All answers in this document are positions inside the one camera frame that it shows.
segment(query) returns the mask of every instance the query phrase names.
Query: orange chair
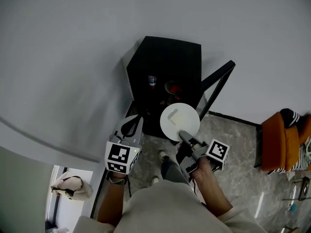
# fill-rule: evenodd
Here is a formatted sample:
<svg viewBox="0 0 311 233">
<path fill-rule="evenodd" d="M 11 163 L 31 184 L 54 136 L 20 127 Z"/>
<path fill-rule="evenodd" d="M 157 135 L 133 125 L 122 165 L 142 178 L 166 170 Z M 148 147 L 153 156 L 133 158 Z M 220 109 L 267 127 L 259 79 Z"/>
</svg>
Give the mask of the orange chair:
<svg viewBox="0 0 311 233">
<path fill-rule="evenodd" d="M 303 129 L 284 128 L 280 112 L 262 123 L 262 162 L 263 171 L 285 167 L 289 171 L 299 159 L 299 146 L 311 135 L 311 116 L 308 116 Z"/>
</svg>

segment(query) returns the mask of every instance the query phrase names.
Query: white shirt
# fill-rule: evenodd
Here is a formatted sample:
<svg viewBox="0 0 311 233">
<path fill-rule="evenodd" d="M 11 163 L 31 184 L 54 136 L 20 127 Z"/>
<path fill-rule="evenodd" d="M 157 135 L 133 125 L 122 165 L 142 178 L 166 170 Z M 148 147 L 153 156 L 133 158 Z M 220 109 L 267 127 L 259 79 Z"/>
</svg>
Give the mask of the white shirt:
<svg viewBox="0 0 311 233">
<path fill-rule="evenodd" d="M 232 208 L 215 217 L 184 183 L 160 181 L 137 191 L 126 203 L 119 224 L 82 216 L 73 233 L 265 233 L 247 209 Z"/>
</svg>

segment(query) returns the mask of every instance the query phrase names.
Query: black cabinet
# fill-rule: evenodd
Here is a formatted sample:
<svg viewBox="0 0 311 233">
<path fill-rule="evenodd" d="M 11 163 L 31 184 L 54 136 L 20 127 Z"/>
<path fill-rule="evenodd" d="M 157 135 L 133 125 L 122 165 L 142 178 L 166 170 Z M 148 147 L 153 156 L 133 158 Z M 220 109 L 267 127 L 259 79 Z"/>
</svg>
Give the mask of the black cabinet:
<svg viewBox="0 0 311 233">
<path fill-rule="evenodd" d="M 216 82 L 209 81 L 213 83 L 202 87 L 201 63 L 200 44 L 152 36 L 144 38 L 127 66 L 137 110 L 144 116 L 144 133 L 165 137 L 160 116 L 172 103 L 197 107 L 204 91 Z M 156 77 L 155 86 L 149 85 L 148 76 Z M 168 92 L 165 86 L 168 82 L 178 87 L 175 94 Z"/>
</svg>

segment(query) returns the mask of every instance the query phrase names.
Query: red object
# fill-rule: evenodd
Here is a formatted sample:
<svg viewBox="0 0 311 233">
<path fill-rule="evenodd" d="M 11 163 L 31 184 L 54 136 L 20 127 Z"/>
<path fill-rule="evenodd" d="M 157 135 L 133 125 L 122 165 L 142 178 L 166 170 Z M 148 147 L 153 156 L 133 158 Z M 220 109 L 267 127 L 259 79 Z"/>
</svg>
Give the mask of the red object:
<svg viewBox="0 0 311 233">
<path fill-rule="evenodd" d="M 171 85 L 170 92 L 176 93 L 176 91 L 181 91 L 181 89 L 175 84 Z"/>
</svg>

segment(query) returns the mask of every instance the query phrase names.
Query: white plate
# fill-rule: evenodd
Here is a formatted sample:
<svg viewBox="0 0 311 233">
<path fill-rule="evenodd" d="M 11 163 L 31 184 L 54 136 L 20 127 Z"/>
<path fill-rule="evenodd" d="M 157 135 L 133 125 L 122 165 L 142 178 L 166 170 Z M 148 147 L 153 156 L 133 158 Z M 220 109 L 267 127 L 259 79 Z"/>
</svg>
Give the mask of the white plate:
<svg viewBox="0 0 311 233">
<path fill-rule="evenodd" d="M 179 132 L 181 130 L 185 130 L 193 136 L 198 133 L 200 118 L 190 105 L 173 103 L 162 112 L 160 126 L 169 139 L 180 142 Z"/>
</svg>

